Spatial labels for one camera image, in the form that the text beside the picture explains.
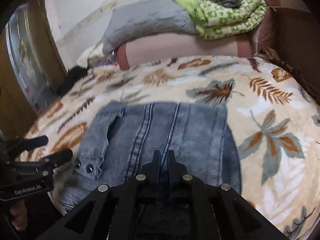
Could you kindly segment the person's left hand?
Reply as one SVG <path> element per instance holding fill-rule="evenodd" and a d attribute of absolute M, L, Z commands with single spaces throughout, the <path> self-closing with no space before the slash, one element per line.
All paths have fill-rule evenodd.
<path fill-rule="evenodd" d="M 13 216 L 11 221 L 12 225 L 17 231 L 23 231 L 27 227 L 27 209 L 24 204 L 24 200 L 19 200 L 10 209 L 10 213 Z"/>

